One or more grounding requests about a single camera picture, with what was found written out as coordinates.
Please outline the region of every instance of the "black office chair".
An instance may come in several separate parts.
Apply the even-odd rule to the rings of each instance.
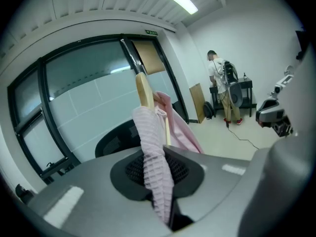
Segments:
[[[140,146],[140,137],[131,119],[106,134],[95,148],[95,157],[106,156]]]

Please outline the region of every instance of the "ceiling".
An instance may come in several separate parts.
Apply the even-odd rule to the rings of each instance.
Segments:
[[[186,26],[226,6],[231,0],[191,0],[199,11],[190,15],[173,0],[25,0],[3,33],[0,61],[25,36],[46,24],[89,11],[125,11],[130,15],[155,19],[169,26]]]

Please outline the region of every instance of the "white t-shirt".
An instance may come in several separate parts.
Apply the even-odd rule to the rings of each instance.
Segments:
[[[208,65],[208,74],[210,77],[214,76],[217,84],[218,93],[223,93],[226,91],[226,85],[222,82],[221,75],[223,73],[222,66],[224,63],[224,59],[216,58],[214,61],[210,61]]]

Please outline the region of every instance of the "black window frame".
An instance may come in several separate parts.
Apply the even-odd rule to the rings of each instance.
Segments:
[[[76,49],[80,49],[85,46],[99,44],[103,42],[109,42],[109,41],[119,41],[122,47],[122,50],[125,54],[125,57],[127,58],[131,68],[135,71],[136,74],[138,74],[140,72],[144,72],[144,70],[143,70],[143,67],[141,66],[142,63],[138,57],[138,52],[136,51],[131,41],[135,39],[152,40],[154,42],[155,48],[166,67],[167,73],[170,77],[170,80],[172,82],[176,95],[178,97],[178,100],[185,112],[184,119],[186,122],[189,122],[188,113],[187,113],[178,83],[176,81],[176,78],[173,74],[171,66],[165,56],[165,53],[163,52],[163,49],[157,37],[152,37],[148,35],[131,35],[131,34],[102,35],[102,36],[81,39],[81,40],[72,42],[70,44],[67,44],[65,46],[62,46],[56,50],[49,52],[43,57],[39,57],[36,62],[34,62],[27,69],[25,69],[7,88],[10,118],[12,121],[12,125],[14,128],[17,140],[21,146],[21,149],[24,155],[28,159],[29,163],[31,164],[33,169],[36,171],[36,173],[39,175],[39,177],[46,184],[50,184],[51,182],[53,182],[53,179],[50,176],[54,174],[55,172],[58,172],[61,168],[69,166],[69,165],[72,167],[75,167],[81,163],[66,145],[53,119],[53,115],[49,107],[49,102],[51,100],[49,99],[49,91],[48,91],[48,85],[47,85],[46,63],[51,61],[52,59],[57,58],[58,56],[64,55],[68,52],[74,51]],[[33,111],[31,111],[27,115],[27,117],[25,117],[23,120],[20,120],[20,122],[18,122],[17,108],[16,108],[16,102],[15,102],[15,89],[21,82],[23,82],[23,80],[25,80],[31,73],[33,73],[36,70],[38,74],[38,86],[39,86],[39,95],[40,95],[41,104],[39,104]],[[36,119],[38,119],[41,116],[43,117],[46,123],[46,126],[48,128],[48,131],[50,135],[52,136],[54,142],[56,143],[61,153],[64,155],[64,158],[62,158],[61,160],[59,160],[58,162],[56,162],[55,164],[53,164],[52,166],[50,166],[44,171],[41,170],[41,168],[39,167],[39,165],[33,158],[23,137],[21,136],[22,132],[25,131],[25,129],[29,127],[29,125],[32,122],[34,122]]]

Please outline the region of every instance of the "black backpack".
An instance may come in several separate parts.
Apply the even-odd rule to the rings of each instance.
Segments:
[[[204,115],[206,116],[206,119],[211,119],[215,113],[213,107],[211,106],[209,102],[204,103],[203,111],[204,111]]]

